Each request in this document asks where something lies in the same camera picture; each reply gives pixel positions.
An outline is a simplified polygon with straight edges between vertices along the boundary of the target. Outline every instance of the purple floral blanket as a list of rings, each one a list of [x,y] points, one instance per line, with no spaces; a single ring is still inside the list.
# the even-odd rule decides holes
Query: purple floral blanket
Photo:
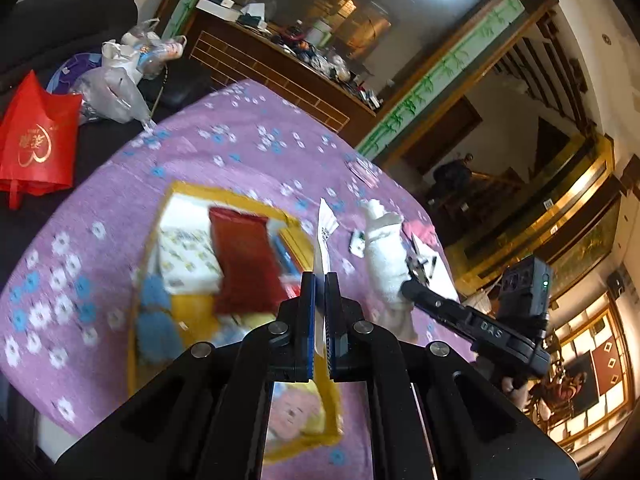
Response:
[[[309,233],[324,198],[340,224],[329,239],[340,289],[375,316],[364,261],[348,248],[351,232],[364,228],[360,201],[377,198],[407,220],[430,220],[374,165],[377,188],[357,179],[347,165],[357,157],[313,118],[251,81],[143,132],[63,203],[14,270],[0,296],[2,373],[39,412],[76,435],[126,400],[132,279],[172,180],[244,193],[299,217]],[[426,314],[414,312],[414,321],[420,345],[446,340],[471,359],[469,345]],[[263,478],[372,478],[362,388],[343,384],[340,392],[341,443],[266,466]]]

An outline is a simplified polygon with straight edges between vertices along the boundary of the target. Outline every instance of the wooden railing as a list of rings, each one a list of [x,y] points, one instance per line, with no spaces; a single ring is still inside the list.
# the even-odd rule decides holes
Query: wooden railing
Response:
[[[520,38],[494,70],[524,81],[529,97],[568,118],[581,133],[587,134],[591,121],[582,102],[582,92],[587,87],[580,63],[567,57],[549,13],[536,26],[545,41]]]

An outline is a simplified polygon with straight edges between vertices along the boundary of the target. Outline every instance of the pink cloth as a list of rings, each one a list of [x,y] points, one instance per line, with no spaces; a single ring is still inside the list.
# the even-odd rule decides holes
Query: pink cloth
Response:
[[[409,240],[411,239],[411,235],[415,234],[421,242],[427,244],[431,249],[440,247],[440,242],[438,241],[436,229],[433,224],[423,224],[420,220],[411,220],[410,222],[404,222],[402,224],[402,231]]]

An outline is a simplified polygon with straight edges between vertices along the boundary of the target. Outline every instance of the white towel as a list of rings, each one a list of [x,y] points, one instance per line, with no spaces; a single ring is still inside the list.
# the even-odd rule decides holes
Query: white towel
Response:
[[[414,304],[400,293],[401,285],[411,279],[400,237],[403,218],[398,213],[385,212],[378,200],[369,200],[363,207],[367,221],[364,231],[367,272],[372,288],[384,303],[377,323],[399,340],[415,342],[418,336],[411,319]]]

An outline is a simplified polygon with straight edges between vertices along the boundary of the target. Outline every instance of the paper tag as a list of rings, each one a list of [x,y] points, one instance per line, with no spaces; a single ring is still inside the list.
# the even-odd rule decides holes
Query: paper tag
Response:
[[[326,242],[329,236],[338,228],[338,221],[334,212],[328,206],[324,198],[320,199],[318,210],[318,230],[314,237],[314,275],[316,277],[316,322],[315,345],[319,355],[325,355],[324,345],[324,276],[331,272],[329,260],[329,247]]]

